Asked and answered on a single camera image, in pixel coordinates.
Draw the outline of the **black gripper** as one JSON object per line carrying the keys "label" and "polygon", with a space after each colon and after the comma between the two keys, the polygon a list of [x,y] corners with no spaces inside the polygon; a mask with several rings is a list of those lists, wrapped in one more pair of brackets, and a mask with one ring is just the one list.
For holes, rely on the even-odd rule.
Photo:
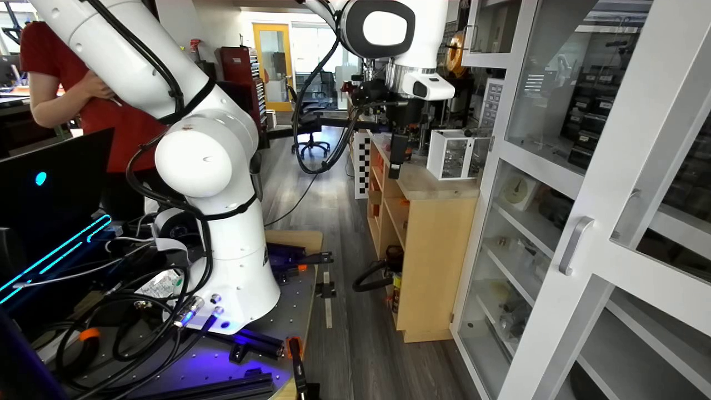
{"label": "black gripper", "polygon": [[399,179],[406,161],[409,136],[413,132],[416,103],[404,99],[386,108],[389,116],[389,178]]}

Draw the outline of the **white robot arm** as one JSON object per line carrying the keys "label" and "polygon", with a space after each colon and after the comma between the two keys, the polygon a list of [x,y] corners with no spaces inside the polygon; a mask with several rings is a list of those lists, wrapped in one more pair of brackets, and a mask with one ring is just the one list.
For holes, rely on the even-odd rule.
{"label": "white robot arm", "polygon": [[[393,62],[389,87],[413,99],[449,99],[435,73],[449,0],[295,0],[360,57]],[[234,336],[268,316],[281,286],[268,261],[262,208],[250,162],[252,116],[179,44],[141,0],[32,0],[49,28],[121,99],[166,124],[153,161],[199,211],[208,256],[194,265],[188,329]]]}

